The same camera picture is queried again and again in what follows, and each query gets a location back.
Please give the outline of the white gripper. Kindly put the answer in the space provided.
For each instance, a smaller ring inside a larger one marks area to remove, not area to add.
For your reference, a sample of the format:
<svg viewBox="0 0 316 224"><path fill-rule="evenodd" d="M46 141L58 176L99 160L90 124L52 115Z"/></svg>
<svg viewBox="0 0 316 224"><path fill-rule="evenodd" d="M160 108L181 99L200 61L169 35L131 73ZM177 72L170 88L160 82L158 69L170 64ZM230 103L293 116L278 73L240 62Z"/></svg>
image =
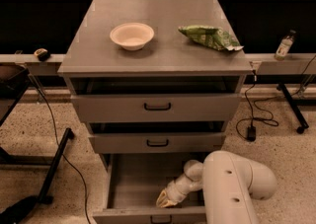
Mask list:
<svg viewBox="0 0 316 224"><path fill-rule="evenodd" d="M168 183L166 190L162 190L156 200L156 205L161 208L174 207L182 202L190 192L202 189L201 179L193 180L182 174Z"/></svg>

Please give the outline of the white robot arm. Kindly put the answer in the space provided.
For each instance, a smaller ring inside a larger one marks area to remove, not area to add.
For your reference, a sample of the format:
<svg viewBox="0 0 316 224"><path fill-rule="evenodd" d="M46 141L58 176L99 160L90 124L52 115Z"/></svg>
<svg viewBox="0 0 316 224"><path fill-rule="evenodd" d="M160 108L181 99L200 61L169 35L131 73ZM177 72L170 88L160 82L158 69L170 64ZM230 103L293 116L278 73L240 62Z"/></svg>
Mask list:
<svg viewBox="0 0 316 224"><path fill-rule="evenodd" d="M184 172L160 192L156 206L175 206L198 190L203 193L207 224L259 224L252 200L271 198L277 178L266 165L214 151L203 162L188 161Z"/></svg>

